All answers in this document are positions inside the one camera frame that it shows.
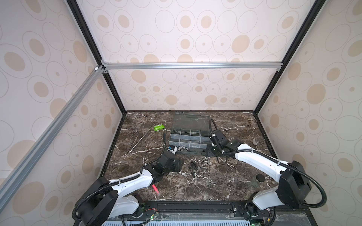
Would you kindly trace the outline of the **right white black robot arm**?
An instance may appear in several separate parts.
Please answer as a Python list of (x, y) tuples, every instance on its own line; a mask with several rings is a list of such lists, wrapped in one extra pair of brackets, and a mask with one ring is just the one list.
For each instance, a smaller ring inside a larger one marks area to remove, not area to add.
[[(216, 156), (231, 157), (247, 163), (278, 183), (276, 187), (258, 192), (252, 197), (252, 204), (256, 208), (265, 210), (281, 205), (291, 209), (298, 209), (301, 206), (319, 208), (326, 204), (325, 190), (315, 179), (305, 173), (299, 162), (288, 163), (261, 153), (238, 139), (229, 140), (219, 129), (211, 129), (209, 138), (215, 145)], [(321, 200), (318, 203), (305, 202), (311, 191), (311, 184), (314, 184), (321, 193)]]

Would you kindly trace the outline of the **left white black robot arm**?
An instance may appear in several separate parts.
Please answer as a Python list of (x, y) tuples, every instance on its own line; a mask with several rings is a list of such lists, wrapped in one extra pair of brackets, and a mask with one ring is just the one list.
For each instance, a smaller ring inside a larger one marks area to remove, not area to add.
[(144, 164), (140, 171), (120, 178), (98, 178), (75, 203), (72, 218), (86, 226), (100, 226), (109, 218), (139, 215), (144, 203), (135, 191), (154, 185), (171, 172), (181, 172), (184, 161), (170, 151)]

